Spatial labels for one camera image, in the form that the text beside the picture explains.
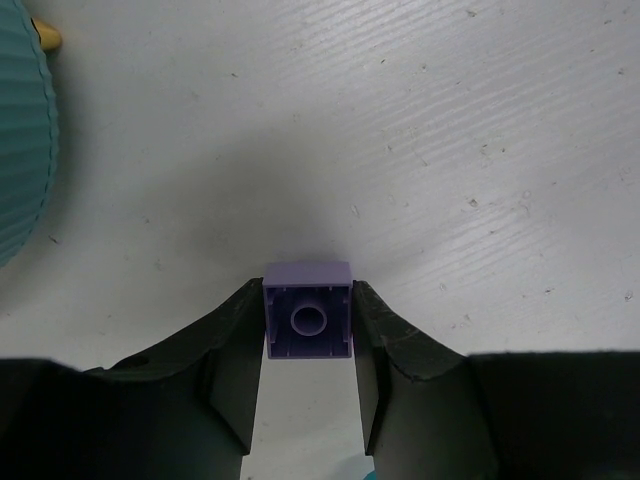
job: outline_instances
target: lavender duplo block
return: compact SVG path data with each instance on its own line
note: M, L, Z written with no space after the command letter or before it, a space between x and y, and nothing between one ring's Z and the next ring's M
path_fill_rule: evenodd
M351 357L347 262L274 263L263 280L269 358Z

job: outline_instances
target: teal ribbed container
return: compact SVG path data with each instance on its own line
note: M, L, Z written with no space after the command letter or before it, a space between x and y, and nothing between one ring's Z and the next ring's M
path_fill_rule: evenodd
M0 267L42 215L56 169L57 120L31 17L18 0L0 0Z

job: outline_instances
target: brick hollow tube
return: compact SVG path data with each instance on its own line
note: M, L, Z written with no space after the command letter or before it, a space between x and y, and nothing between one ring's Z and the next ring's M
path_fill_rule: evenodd
M291 313L291 327L304 337L321 334L327 327L327 314L322 303L310 299L298 302Z

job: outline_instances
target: purple lego brick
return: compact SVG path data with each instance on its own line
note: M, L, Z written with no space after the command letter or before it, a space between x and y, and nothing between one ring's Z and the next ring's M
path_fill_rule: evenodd
M274 263L262 282L269 358L351 356L347 262Z

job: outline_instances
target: yellow object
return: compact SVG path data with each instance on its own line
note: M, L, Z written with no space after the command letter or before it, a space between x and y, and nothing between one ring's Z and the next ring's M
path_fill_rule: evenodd
M58 48L62 44L62 36L55 28L48 23L35 18L32 19L33 26L36 27L38 35L40 35L40 46L46 52Z

